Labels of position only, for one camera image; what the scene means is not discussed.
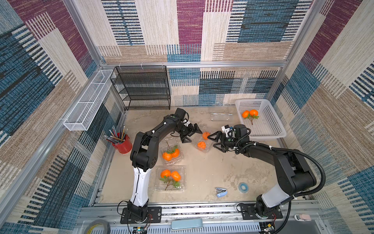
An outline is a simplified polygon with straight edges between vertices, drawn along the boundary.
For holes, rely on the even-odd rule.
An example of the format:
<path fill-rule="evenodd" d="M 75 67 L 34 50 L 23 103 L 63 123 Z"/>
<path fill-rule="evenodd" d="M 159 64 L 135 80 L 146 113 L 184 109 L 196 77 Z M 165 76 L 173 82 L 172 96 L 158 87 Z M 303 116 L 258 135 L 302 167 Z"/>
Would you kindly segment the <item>clear clamshell container back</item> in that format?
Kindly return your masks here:
<path fill-rule="evenodd" d="M 232 113 L 217 113 L 217 112 L 211 112 L 211 121 L 229 121 L 233 114 Z"/>

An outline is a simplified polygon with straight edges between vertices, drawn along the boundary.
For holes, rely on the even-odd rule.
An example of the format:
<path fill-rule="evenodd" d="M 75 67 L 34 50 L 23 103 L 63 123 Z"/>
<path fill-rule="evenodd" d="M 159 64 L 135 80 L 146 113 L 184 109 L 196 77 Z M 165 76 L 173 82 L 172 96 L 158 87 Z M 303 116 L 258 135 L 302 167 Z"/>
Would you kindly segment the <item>orange pair with leaves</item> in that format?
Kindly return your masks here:
<path fill-rule="evenodd" d="M 242 113 L 242 118 L 245 119 L 245 120 L 249 120 L 251 122 L 251 124 L 253 125 L 253 121 L 259 119 L 259 112 L 255 109 L 252 109 L 250 111 L 245 110 Z"/>

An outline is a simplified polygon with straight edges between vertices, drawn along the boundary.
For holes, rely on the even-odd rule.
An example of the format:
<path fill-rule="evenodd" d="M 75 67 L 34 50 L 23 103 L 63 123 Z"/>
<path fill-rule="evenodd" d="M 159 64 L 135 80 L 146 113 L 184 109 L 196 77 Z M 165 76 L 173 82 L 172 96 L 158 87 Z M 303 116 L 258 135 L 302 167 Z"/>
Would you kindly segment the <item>white plastic perforated basket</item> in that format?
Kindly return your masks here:
<path fill-rule="evenodd" d="M 270 101 L 260 98 L 235 101 L 241 124 L 251 130 L 251 140 L 265 141 L 286 137 L 286 130 Z M 259 117 L 254 120 L 243 118 L 244 111 L 256 110 Z"/>

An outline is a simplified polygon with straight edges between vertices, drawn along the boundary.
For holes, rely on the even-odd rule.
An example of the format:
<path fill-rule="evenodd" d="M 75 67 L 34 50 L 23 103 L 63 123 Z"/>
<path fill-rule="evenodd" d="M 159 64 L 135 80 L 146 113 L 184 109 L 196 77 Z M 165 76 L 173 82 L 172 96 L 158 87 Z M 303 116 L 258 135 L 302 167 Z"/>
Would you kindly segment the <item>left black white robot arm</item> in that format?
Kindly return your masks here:
<path fill-rule="evenodd" d="M 153 129 L 138 132 L 130 154 L 134 170 L 134 183 L 131 198 L 127 202 L 129 216 L 143 221 L 148 215 L 148 187 L 152 168 L 158 160 L 159 143 L 168 134 L 177 132 L 182 143 L 190 143 L 195 133 L 202 134 L 198 124 L 189 122 L 188 113 L 177 108 L 175 113 L 167 115 Z"/>

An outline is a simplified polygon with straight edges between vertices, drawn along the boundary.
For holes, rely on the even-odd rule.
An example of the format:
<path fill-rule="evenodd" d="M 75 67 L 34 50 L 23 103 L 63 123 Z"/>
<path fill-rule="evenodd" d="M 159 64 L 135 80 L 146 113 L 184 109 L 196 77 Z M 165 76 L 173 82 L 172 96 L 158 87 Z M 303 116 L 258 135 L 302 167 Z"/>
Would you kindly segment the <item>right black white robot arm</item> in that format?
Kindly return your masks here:
<path fill-rule="evenodd" d="M 214 148 L 223 153 L 232 151 L 237 155 L 264 161 L 275 168 L 277 183 L 268 192 L 256 198 L 249 211 L 257 218 L 273 215 L 280 205 L 302 195 L 317 184 L 316 176 L 307 163 L 308 157 L 298 150 L 272 147 L 250 139 L 251 130 L 243 124 L 225 125 L 207 138 L 215 142 Z"/>

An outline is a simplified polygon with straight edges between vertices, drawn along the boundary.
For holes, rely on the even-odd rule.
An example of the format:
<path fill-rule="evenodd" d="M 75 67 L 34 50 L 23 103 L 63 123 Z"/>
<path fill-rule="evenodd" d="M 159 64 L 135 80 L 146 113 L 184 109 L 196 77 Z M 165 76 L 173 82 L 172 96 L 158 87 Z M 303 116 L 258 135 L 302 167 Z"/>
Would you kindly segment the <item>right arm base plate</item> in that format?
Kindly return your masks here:
<path fill-rule="evenodd" d="M 238 212 L 241 213 L 243 220 L 283 218 L 283 214 L 279 206 L 268 208 L 261 203 L 239 203 L 236 208 Z"/>

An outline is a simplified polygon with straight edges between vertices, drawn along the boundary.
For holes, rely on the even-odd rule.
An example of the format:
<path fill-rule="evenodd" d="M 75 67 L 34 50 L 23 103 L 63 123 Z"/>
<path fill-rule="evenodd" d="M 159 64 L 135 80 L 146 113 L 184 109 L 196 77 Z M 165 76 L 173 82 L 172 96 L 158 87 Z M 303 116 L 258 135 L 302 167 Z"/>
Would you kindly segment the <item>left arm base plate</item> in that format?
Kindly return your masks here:
<path fill-rule="evenodd" d="M 151 206 L 146 208 L 124 208 L 122 211 L 120 224 L 151 224 L 160 223 L 162 215 L 161 206 Z"/>

